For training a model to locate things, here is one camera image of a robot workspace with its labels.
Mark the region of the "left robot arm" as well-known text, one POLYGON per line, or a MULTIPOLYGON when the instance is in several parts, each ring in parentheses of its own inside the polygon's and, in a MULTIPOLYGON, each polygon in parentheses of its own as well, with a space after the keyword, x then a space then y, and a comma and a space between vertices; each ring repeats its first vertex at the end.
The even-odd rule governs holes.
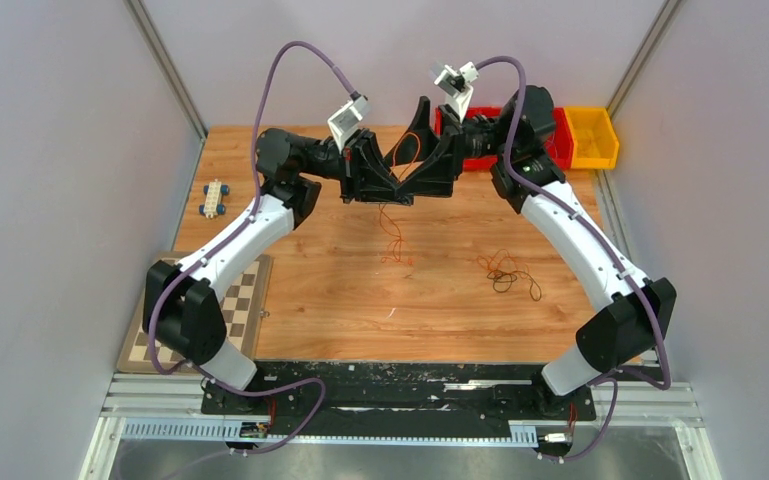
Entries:
POLYGON ((251 203, 219 234, 181 262, 158 261, 147 271, 142 327, 155 371, 171 375, 184 366, 226 387, 227 400, 242 414, 260 410, 266 388, 254 379, 254 361, 230 342, 221 301, 236 279, 277 241, 291 234, 312 213, 322 179, 334 179, 351 200, 372 180, 361 167, 391 169, 418 162, 421 137, 406 132, 383 155, 368 129, 344 144, 335 136, 315 139, 269 128, 253 147, 256 193, 251 203))

